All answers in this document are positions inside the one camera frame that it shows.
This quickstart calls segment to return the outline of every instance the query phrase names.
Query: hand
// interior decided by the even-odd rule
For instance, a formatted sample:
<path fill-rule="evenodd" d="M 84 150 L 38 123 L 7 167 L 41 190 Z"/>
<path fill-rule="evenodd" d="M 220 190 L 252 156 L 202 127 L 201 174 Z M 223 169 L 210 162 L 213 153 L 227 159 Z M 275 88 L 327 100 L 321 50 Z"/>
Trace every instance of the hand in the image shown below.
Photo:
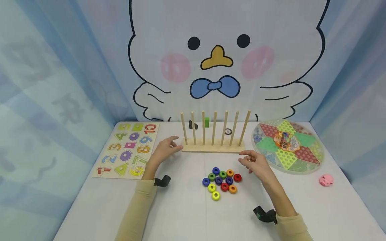
<path fill-rule="evenodd" d="M 155 162 L 158 165 L 165 161 L 172 154 L 182 150 L 184 146 L 177 145 L 173 140 L 177 140 L 177 136 L 171 136 L 161 141 L 151 155 L 149 162 Z"/>
<path fill-rule="evenodd" d="M 244 158 L 239 158 L 239 162 L 249 169 L 249 173 L 253 172 L 263 183 L 277 181 L 265 156 L 253 150 L 242 151 L 239 155 L 247 155 Z"/>

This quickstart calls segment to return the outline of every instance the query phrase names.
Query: green ring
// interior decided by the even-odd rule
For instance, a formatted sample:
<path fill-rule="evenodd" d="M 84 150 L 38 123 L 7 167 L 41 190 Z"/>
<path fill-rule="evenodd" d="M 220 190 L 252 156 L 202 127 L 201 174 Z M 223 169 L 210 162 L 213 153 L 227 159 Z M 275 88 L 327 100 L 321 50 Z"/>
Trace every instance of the green ring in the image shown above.
<path fill-rule="evenodd" d="M 225 179 L 227 177 L 227 173 L 225 171 L 221 171 L 219 176 L 222 178 L 222 179 Z"/>
<path fill-rule="evenodd" d="M 208 178 L 209 178 L 209 181 L 213 182 L 216 178 L 216 175 L 213 173 L 209 173 Z"/>

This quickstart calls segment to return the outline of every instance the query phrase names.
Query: sleeve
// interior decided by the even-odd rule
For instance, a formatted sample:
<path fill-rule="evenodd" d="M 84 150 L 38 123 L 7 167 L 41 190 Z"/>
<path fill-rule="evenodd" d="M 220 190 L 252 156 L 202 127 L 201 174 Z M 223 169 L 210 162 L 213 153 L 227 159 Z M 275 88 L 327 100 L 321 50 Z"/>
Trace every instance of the sleeve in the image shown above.
<path fill-rule="evenodd" d="M 156 195 L 154 180 L 137 182 L 135 193 L 122 218 L 115 241 L 141 241 L 147 215 Z"/>
<path fill-rule="evenodd" d="M 278 224 L 275 226 L 281 241 L 313 241 L 300 214 L 294 217 L 276 215 L 276 219 Z"/>

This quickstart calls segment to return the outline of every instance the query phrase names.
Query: red ring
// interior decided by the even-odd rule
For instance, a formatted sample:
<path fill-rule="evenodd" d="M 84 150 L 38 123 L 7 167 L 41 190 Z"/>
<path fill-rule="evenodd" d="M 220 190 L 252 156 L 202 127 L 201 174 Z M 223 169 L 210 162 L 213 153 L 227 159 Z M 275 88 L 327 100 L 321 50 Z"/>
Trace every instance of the red ring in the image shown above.
<path fill-rule="evenodd" d="M 235 174 L 235 175 L 233 176 L 233 180 L 234 180 L 235 182 L 241 182 L 241 179 L 242 179 L 242 177 L 241 177 L 240 174 Z"/>
<path fill-rule="evenodd" d="M 223 190 L 223 192 L 226 192 L 228 190 L 229 186 L 226 182 L 223 182 L 221 184 L 221 190 Z"/>

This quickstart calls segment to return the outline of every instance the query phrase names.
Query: pink pig toy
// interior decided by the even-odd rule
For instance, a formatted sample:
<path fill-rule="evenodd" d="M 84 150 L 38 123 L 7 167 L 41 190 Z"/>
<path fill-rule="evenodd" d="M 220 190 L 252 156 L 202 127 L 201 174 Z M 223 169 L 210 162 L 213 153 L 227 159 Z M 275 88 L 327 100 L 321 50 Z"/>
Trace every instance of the pink pig toy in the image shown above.
<path fill-rule="evenodd" d="M 334 178 L 330 174 L 324 174 L 319 178 L 320 185 L 324 187 L 329 187 L 334 182 Z"/>

